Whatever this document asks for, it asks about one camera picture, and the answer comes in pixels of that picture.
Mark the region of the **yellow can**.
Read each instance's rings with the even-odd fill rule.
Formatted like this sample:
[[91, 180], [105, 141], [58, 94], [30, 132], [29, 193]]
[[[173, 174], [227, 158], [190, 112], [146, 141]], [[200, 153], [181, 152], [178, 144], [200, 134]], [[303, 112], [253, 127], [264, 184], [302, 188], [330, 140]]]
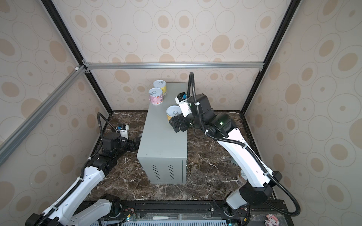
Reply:
[[167, 108], [166, 113], [167, 113], [168, 121], [170, 121], [171, 118], [173, 118], [175, 116], [178, 116], [178, 115], [181, 115], [182, 110], [178, 105], [172, 105], [172, 106]]
[[160, 88], [163, 91], [163, 96], [167, 94], [166, 82], [164, 80], [156, 80], [153, 82], [155, 88]]

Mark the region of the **pink can front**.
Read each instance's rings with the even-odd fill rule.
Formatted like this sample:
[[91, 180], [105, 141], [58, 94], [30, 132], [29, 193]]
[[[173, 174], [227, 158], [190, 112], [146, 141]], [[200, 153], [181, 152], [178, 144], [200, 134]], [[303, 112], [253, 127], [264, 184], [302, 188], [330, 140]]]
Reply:
[[164, 95], [161, 88], [151, 88], [149, 90], [150, 103], [153, 105], [160, 105], [164, 101]]

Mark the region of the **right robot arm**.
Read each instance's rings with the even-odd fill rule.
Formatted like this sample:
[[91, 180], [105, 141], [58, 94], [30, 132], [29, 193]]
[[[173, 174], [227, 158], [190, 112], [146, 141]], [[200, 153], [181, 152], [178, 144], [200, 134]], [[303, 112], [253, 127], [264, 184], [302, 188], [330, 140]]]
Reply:
[[[169, 120], [175, 132], [199, 129], [205, 136], [220, 144], [236, 161], [245, 173], [246, 184], [231, 192], [224, 200], [221, 209], [227, 216], [233, 216], [242, 206], [266, 204], [271, 209], [291, 217], [301, 213], [300, 204], [294, 195], [280, 183], [282, 175], [262, 162], [260, 157], [245, 141], [234, 120], [227, 114], [215, 114], [205, 94], [196, 93], [195, 76], [189, 74], [187, 92], [179, 93], [175, 99], [182, 113]], [[269, 196], [273, 187], [281, 189], [293, 202], [293, 212], [273, 206]]]

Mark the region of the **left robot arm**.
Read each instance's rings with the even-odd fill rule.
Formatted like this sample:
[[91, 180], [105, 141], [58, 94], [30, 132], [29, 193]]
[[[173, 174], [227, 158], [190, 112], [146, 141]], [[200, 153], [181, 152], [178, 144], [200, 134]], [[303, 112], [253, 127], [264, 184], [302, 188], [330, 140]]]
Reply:
[[32, 214], [25, 222], [27, 226], [89, 226], [102, 217], [117, 218], [123, 213], [120, 199], [106, 194], [88, 208], [77, 213], [76, 210], [85, 198], [117, 165], [118, 159], [127, 152], [137, 151], [141, 136], [128, 138], [129, 126], [112, 126], [112, 132], [103, 132], [102, 122], [111, 125], [102, 113], [97, 113], [100, 128], [100, 145], [88, 158], [76, 182], [53, 205], [41, 214]]

